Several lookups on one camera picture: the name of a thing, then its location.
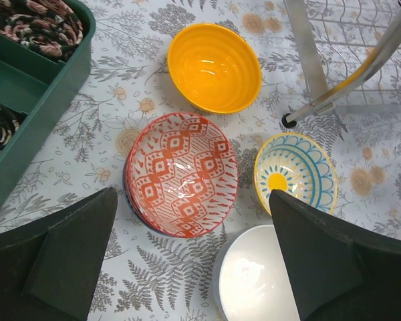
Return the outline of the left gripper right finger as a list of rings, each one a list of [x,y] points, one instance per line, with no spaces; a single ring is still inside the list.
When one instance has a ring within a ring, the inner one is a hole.
[[[301,320],[401,320],[401,241],[274,190],[273,224]]]

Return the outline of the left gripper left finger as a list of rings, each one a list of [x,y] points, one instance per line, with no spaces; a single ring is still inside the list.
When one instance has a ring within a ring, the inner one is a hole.
[[[117,205],[105,188],[0,233],[0,320],[86,320]]]

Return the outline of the white ribbed bowl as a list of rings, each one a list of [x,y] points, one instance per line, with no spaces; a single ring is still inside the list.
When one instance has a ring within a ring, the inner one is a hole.
[[[300,319],[272,224],[245,229],[223,245],[213,294],[224,320]]]

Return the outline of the cream bowl with teal stripes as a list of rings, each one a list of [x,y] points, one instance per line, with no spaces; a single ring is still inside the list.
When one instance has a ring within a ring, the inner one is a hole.
[[[265,142],[254,162],[253,180],[268,213],[273,190],[285,191],[329,214],[337,200],[336,173],[330,158],[320,145],[302,134],[284,132]]]

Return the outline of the red and white floral bowl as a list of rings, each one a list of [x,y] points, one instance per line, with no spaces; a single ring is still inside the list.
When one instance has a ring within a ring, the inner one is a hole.
[[[131,199],[130,190],[129,190],[129,184],[126,182],[126,164],[127,164],[127,162],[128,161],[126,160],[123,170],[122,170],[122,182],[123,182],[123,187],[124,187],[124,191],[125,191],[125,195],[126,195],[126,200],[128,202],[128,206],[132,210],[133,214],[143,223],[143,225],[145,227],[158,233],[158,231],[155,228],[151,227],[143,218],[141,218],[139,208],[136,205],[133,206],[133,204],[132,204],[132,199]]]

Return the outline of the blue zigzag red-inside bowl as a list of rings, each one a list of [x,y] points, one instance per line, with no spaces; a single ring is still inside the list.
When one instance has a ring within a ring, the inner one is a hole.
[[[153,120],[127,161],[133,206],[167,236],[205,235],[225,220],[235,202],[238,164],[230,140],[197,114],[174,112]]]

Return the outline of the yellow bowl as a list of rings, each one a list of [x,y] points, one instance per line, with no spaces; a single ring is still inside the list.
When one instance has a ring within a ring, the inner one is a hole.
[[[251,46],[237,33],[211,23],[179,31],[167,65],[178,91],[201,110],[233,114],[248,108],[261,89],[261,68]]]

